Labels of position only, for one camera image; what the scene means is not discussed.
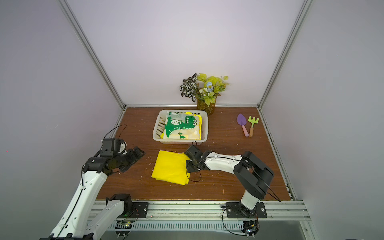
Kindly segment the plain yellow raincoat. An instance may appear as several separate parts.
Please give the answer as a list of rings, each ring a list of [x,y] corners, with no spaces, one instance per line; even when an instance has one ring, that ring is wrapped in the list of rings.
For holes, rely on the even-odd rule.
[[[187,173],[186,161],[189,158],[184,153],[159,151],[152,178],[173,184],[189,183],[190,174]]]

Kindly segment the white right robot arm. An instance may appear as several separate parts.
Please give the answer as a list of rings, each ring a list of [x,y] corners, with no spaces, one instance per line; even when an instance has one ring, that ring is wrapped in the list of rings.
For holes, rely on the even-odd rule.
[[[222,171],[233,174],[245,189],[242,199],[235,209],[244,216],[256,214],[256,206],[271,190],[274,172],[252,152],[242,155],[221,155],[212,151],[201,152],[191,145],[186,151],[187,173],[205,170]]]

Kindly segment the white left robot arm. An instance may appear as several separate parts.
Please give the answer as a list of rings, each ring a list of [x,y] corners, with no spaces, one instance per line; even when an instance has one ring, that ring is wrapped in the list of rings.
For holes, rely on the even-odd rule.
[[[130,194],[115,194],[106,199],[103,210],[89,222],[94,202],[107,178],[126,172],[145,155],[139,147],[127,148],[122,139],[103,139],[102,147],[82,166],[78,188],[49,240],[99,240],[118,218],[136,218]]]

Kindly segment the white perforated plastic basket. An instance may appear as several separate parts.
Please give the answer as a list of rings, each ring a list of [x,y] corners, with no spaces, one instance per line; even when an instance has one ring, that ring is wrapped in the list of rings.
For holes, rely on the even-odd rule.
[[[204,111],[162,110],[153,130],[153,139],[163,144],[200,145],[208,139],[209,119]]]

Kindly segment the left controller board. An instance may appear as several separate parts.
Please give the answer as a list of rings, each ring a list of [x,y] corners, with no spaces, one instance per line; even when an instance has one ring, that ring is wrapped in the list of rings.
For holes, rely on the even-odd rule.
[[[133,224],[127,221],[119,221],[115,226],[115,233],[118,239],[125,240],[131,233]]]

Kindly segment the controller board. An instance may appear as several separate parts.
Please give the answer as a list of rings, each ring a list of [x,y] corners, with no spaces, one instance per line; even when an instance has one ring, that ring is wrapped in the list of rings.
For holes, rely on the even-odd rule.
[[[115,226],[115,233],[118,239],[125,240],[131,233],[133,224],[127,221],[119,221]]]
[[[260,223],[258,220],[243,221],[242,233],[244,233],[247,238],[254,238],[255,235],[259,232],[259,230]]]

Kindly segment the purple toy trowel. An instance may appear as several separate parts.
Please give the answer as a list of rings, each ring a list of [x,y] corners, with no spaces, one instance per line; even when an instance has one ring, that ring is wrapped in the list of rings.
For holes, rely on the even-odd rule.
[[[247,120],[244,115],[238,114],[237,123],[242,127],[245,137],[249,137],[249,132],[246,129]]]

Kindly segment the green toy rake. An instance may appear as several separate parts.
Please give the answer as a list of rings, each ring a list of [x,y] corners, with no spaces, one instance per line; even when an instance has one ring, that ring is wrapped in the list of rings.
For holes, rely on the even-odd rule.
[[[249,137],[252,138],[254,135],[254,125],[259,123],[259,118],[249,116],[248,121],[251,123]]]

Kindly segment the artificial potted plant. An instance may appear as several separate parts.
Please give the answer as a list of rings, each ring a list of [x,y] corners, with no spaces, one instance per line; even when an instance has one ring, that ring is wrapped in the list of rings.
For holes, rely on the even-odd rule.
[[[221,96],[221,92],[230,85],[228,79],[228,76],[208,77],[203,73],[195,73],[183,80],[179,90],[182,97],[191,99],[197,104],[198,110],[205,111],[209,116],[214,113],[217,98]]]

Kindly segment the right controller board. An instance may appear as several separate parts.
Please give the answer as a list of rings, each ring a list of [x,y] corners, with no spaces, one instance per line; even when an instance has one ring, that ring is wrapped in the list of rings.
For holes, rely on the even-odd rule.
[[[259,232],[259,230],[260,223],[258,220],[243,221],[242,233],[244,233],[247,238],[254,238],[255,235]]]

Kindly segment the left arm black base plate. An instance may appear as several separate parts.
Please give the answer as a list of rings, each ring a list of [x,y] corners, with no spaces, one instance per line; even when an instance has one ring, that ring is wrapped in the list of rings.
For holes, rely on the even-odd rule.
[[[149,202],[133,202],[132,210],[118,216],[118,219],[145,219],[147,217]]]

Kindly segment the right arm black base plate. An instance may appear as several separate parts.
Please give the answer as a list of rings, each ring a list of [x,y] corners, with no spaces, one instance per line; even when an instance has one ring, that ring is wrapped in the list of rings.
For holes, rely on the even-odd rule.
[[[266,219],[268,217],[263,202],[257,202],[252,210],[242,206],[240,202],[226,202],[225,209],[229,219]]]

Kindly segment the aluminium front rail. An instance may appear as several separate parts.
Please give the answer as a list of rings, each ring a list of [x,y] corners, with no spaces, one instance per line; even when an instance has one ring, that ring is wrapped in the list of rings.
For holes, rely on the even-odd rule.
[[[225,203],[230,201],[133,201],[149,202],[147,217],[140,221],[216,221],[223,214]],[[309,221],[310,215],[302,201],[262,201],[267,221]]]

